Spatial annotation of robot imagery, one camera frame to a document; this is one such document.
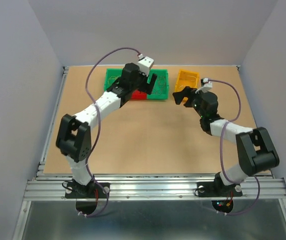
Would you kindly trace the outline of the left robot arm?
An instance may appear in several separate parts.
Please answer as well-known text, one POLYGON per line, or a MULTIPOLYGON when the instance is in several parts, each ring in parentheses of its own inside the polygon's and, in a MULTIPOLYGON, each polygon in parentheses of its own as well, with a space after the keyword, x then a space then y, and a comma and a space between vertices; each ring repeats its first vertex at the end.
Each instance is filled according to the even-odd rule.
POLYGON ((94 192, 93 177, 87 167, 94 145, 91 143, 91 131, 101 124, 101 120, 127 103, 136 90, 148 95, 152 93, 157 78, 156 74, 149 77, 153 65, 153 60, 148 57, 138 63, 127 63, 121 76, 98 100, 75 115, 62 117, 56 147, 66 156, 73 179, 78 183, 77 191, 83 197, 94 192))

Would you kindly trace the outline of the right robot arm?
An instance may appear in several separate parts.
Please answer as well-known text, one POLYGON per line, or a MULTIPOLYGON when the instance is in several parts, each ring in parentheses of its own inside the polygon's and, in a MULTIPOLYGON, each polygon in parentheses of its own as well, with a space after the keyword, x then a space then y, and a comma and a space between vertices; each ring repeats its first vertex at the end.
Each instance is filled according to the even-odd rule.
POLYGON ((200 116, 200 126, 205 133, 219 137, 221 144, 228 140, 237 147, 238 163, 228 170, 222 169, 213 181, 200 184, 198 196, 224 196, 246 178, 279 165, 280 158, 268 130, 240 126, 222 118, 218 114, 216 94, 187 86, 174 92, 173 97, 177 105, 187 99, 184 106, 193 108, 200 116))

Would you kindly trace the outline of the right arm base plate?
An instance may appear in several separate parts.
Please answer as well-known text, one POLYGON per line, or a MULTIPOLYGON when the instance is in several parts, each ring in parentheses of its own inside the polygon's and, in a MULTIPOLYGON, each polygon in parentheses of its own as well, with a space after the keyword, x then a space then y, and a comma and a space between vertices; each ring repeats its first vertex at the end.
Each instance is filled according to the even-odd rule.
POLYGON ((235 184, 226 186, 213 181, 201 181, 197 183, 194 194, 200 198, 241 197, 242 190, 236 190, 235 187, 235 184))

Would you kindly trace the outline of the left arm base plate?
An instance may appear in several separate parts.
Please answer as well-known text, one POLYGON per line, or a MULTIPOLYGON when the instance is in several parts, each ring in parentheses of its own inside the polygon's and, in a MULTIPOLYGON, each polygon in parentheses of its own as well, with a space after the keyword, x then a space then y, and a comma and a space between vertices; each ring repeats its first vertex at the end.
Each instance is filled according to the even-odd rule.
POLYGON ((105 199, 106 193, 95 182, 91 181, 87 185, 81 185, 78 182, 64 181, 62 187, 65 189, 66 199, 105 199))

